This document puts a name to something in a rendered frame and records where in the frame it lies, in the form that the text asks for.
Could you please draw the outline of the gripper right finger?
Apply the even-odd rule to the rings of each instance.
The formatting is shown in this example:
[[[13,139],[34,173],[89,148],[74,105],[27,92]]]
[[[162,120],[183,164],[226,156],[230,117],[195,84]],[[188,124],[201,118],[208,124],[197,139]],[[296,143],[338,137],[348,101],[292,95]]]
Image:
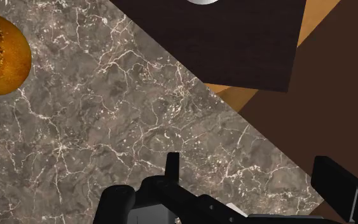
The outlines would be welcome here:
[[[358,224],[358,178],[327,156],[316,156],[313,189],[349,223]]]

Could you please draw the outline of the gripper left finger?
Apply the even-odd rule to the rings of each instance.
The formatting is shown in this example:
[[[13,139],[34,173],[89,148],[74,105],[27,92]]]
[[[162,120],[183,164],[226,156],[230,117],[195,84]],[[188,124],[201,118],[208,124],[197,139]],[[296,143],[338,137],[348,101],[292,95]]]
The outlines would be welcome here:
[[[179,154],[167,155],[165,174],[103,190],[93,224],[245,224],[245,216],[209,195],[196,196],[179,185]]]

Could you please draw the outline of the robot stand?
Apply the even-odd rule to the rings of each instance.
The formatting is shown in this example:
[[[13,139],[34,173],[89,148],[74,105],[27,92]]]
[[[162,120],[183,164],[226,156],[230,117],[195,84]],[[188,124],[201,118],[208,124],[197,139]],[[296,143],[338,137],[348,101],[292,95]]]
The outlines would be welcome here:
[[[204,83],[286,92],[306,0],[110,0]]]

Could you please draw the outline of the orange speckled round thing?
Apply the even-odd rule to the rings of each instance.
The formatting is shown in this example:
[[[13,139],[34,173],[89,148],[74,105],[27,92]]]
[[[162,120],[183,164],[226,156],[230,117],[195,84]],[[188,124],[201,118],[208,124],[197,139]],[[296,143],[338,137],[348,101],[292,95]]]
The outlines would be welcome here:
[[[0,95],[19,88],[29,75],[31,49],[17,26],[0,16]]]

